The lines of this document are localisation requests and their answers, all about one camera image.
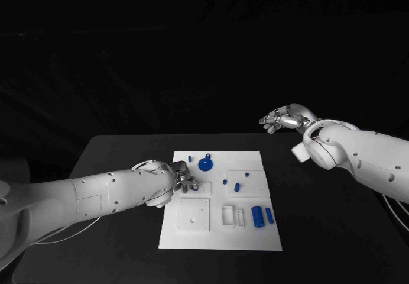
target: black background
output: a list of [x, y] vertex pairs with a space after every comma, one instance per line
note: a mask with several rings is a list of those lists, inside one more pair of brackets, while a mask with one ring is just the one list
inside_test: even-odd
[[409, 139], [408, 15], [401, 1], [2, 4], [0, 155], [64, 179], [97, 135], [257, 133], [293, 102]]

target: robotic hand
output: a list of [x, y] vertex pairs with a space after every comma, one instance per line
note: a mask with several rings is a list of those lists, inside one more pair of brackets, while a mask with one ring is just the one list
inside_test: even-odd
[[274, 110], [259, 120], [268, 133], [297, 129], [303, 142], [293, 148], [301, 162], [310, 158], [330, 170], [344, 168], [357, 182], [409, 203], [409, 142], [379, 132], [362, 131], [339, 120], [320, 119], [300, 104]]
[[128, 170], [55, 182], [0, 181], [0, 270], [72, 224], [140, 206], [163, 207], [199, 182], [187, 164], [149, 160]]

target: table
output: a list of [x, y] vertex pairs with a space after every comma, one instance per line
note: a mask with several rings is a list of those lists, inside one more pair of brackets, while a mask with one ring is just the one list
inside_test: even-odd
[[113, 135], [87, 146], [71, 178], [174, 151], [259, 150], [282, 251], [159, 249], [164, 208], [105, 216], [69, 240], [29, 247], [18, 283], [405, 283], [409, 249], [372, 190], [347, 170], [300, 163], [300, 133]]

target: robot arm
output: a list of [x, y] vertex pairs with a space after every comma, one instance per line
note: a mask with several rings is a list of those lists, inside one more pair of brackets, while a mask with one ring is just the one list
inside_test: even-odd
[[20, 185], [0, 181], [0, 270], [54, 232], [147, 204], [163, 207], [174, 191], [199, 183], [185, 161], [149, 160], [130, 170]]
[[409, 142], [355, 125], [323, 120], [310, 110], [291, 104], [274, 110], [261, 120], [274, 133], [282, 127], [303, 133], [293, 148], [301, 162], [310, 158], [324, 169], [344, 168], [357, 182], [388, 197], [409, 203]]

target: blue object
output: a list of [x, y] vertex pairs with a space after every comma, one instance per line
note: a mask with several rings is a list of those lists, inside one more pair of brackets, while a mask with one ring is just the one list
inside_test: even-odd
[[271, 209], [270, 208], [267, 208], [267, 218], [268, 218], [268, 223], [274, 224], [275, 222], [272, 220], [272, 215], [271, 215]]
[[213, 162], [209, 154], [206, 154], [206, 157], [199, 161], [199, 168], [205, 172], [213, 168]]
[[264, 227], [264, 218], [262, 218], [262, 208], [259, 206], [252, 208], [254, 213], [254, 226], [257, 228]]

